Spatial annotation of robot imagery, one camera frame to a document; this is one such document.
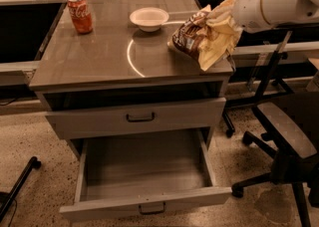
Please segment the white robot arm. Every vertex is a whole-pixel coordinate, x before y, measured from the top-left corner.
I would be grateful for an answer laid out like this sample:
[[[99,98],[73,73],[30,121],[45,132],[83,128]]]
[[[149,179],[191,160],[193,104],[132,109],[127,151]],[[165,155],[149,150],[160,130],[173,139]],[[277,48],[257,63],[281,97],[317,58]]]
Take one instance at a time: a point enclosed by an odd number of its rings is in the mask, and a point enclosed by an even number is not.
[[[248,33],[287,24],[317,23],[319,0],[235,0],[232,16]]]

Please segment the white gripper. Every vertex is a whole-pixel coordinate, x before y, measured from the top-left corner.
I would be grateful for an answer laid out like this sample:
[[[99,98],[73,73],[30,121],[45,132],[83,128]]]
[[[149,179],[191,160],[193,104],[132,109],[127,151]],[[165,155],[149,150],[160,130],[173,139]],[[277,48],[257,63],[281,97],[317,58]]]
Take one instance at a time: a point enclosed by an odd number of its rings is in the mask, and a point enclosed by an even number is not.
[[[248,33],[257,33],[266,28],[261,0],[235,0],[232,16],[236,24]]]

